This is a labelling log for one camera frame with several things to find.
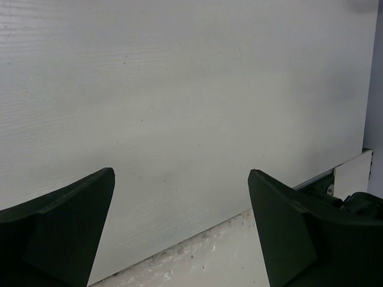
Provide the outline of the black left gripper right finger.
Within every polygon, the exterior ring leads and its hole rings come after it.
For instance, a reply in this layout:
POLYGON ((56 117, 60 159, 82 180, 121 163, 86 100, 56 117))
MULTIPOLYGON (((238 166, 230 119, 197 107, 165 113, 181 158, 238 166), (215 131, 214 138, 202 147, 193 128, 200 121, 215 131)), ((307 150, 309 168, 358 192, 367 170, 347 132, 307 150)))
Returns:
POLYGON ((382 199, 328 193, 323 176, 294 189, 261 170, 248 177, 271 286, 381 286, 382 199))

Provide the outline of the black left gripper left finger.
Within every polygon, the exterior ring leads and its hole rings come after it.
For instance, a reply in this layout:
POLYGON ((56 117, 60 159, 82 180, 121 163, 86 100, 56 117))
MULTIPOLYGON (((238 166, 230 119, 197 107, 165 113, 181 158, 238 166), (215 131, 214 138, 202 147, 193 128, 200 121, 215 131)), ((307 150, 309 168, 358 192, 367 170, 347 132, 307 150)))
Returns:
POLYGON ((1 286, 87 286, 114 187, 107 167, 1 210, 1 286))

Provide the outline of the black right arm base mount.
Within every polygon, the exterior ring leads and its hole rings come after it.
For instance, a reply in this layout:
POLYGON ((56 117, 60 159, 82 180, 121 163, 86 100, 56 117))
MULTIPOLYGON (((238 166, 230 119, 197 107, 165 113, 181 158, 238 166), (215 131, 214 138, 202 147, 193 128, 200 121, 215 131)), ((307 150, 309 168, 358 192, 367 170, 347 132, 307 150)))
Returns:
POLYGON ((344 212, 382 220, 382 199, 364 192, 347 196, 335 195, 334 174, 323 177, 298 190, 344 212))

